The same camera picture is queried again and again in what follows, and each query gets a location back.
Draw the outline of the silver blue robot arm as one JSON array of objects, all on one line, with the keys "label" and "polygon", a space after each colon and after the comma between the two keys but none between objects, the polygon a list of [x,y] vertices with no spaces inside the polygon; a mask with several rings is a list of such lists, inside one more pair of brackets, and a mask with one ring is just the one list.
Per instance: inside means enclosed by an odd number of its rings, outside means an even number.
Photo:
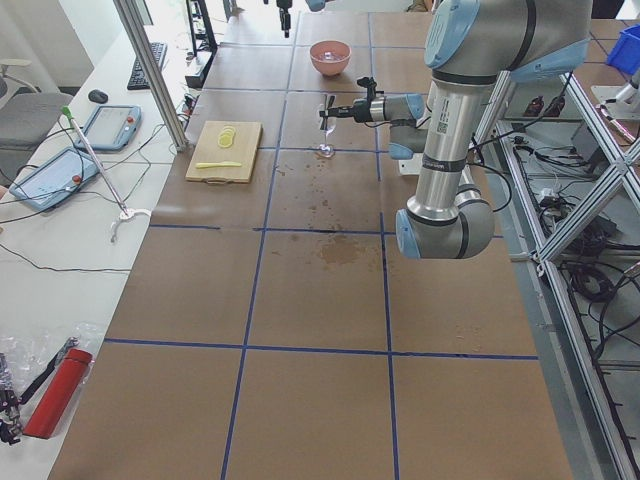
[{"label": "silver blue robot arm", "polygon": [[322,118],[391,124],[394,159],[421,153],[415,194],[396,213],[400,252],[412,259],[466,259],[494,234],[493,212],[473,182],[467,155],[481,104],[500,72],[527,82],[571,72],[588,51],[589,1],[444,1],[425,43],[429,97],[385,96],[372,79],[367,96]]},{"label": "silver blue robot arm", "polygon": [[[318,12],[325,8],[326,4],[331,0],[305,0],[308,9],[312,12]],[[276,5],[282,11],[289,10],[293,6],[292,0],[277,0]]]}]

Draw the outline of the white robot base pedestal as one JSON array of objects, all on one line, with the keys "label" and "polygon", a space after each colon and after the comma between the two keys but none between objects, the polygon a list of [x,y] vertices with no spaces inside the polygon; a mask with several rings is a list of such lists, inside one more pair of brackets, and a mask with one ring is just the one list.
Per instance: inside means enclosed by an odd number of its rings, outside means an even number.
[{"label": "white robot base pedestal", "polygon": [[426,137],[426,130],[411,127],[398,127],[393,130],[389,154],[398,162],[401,175],[419,174]]}]

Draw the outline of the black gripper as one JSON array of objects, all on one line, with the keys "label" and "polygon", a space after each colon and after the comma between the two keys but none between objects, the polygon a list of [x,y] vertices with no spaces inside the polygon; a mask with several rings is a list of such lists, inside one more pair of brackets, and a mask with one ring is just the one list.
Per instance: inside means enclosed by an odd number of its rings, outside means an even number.
[{"label": "black gripper", "polygon": [[330,118],[354,118],[356,123],[372,122],[371,104],[366,98],[358,98],[351,106],[325,108],[319,111],[320,116]]},{"label": "black gripper", "polygon": [[276,0],[276,5],[281,10],[288,10],[292,7],[292,0]]}]

